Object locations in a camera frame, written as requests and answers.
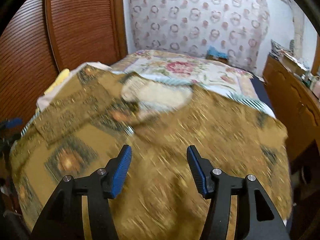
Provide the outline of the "brown patterned scarf cloth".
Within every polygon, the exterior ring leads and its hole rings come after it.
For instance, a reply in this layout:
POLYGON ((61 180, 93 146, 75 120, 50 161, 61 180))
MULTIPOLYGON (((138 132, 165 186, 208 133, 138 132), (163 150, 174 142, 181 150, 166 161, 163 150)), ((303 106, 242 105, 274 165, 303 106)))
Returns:
POLYGON ((12 177, 29 228, 63 176, 91 174, 125 144, 132 161, 122 192, 111 202, 120 239, 199 238, 209 202, 192 178, 189 145, 228 175, 255 175, 281 218, 289 218, 287 131, 279 120, 197 85, 187 85, 192 99, 178 110, 141 110, 121 97, 132 76, 141 77, 84 66, 11 150, 12 177))

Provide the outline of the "beige pink cloth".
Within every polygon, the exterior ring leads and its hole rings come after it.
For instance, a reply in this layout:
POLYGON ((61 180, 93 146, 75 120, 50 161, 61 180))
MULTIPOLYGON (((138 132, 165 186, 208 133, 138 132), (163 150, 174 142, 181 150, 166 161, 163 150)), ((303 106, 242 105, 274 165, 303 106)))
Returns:
POLYGON ((178 110, 188 104, 193 96, 189 86, 172 86, 161 82, 132 76, 121 89, 126 102, 136 102, 141 110, 167 112, 178 110))

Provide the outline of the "wooden dresser cabinet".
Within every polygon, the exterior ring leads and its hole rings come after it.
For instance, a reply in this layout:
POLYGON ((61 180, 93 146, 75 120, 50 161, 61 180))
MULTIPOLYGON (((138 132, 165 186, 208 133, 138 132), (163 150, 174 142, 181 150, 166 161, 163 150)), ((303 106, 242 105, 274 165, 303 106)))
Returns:
POLYGON ((276 118, 287 129, 289 162, 301 158, 311 145, 319 155, 319 102, 315 96, 271 55, 267 57, 263 79, 276 118))

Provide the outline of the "wooden louvered wardrobe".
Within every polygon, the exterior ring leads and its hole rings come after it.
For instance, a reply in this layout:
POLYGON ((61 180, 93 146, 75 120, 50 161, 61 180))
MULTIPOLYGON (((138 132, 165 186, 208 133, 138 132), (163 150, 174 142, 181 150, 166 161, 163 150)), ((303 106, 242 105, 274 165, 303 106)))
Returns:
POLYGON ((27 123, 63 69, 126 55, 123 0, 1 0, 1 120, 27 123))

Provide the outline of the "floral bed cover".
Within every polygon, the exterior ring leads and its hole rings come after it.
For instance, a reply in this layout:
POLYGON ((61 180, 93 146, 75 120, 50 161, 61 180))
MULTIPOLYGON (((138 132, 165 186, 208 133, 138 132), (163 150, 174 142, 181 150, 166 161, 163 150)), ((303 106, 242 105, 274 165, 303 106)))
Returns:
POLYGON ((115 71, 166 83, 191 85, 226 96, 275 118, 263 83, 253 74, 215 60, 159 50, 139 50, 112 64, 115 71))

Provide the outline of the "blue item on box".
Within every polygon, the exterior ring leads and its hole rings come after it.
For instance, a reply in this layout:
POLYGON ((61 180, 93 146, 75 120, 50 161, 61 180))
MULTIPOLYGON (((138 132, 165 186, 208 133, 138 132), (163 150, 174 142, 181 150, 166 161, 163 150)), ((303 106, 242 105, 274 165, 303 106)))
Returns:
POLYGON ((218 51, 214 46, 210 46, 207 50, 206 59, 228 59, 228 55, 226 53, 218 51))

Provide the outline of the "floral circle pattern curtain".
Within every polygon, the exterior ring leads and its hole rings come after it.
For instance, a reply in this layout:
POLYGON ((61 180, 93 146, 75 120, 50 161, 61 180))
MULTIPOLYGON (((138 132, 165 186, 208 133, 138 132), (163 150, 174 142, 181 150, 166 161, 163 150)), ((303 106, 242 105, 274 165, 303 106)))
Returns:
POLYGON ((255 72, 270 14, 266 0, 129 0, 137 49, 205 57, 210 47, 255 72))

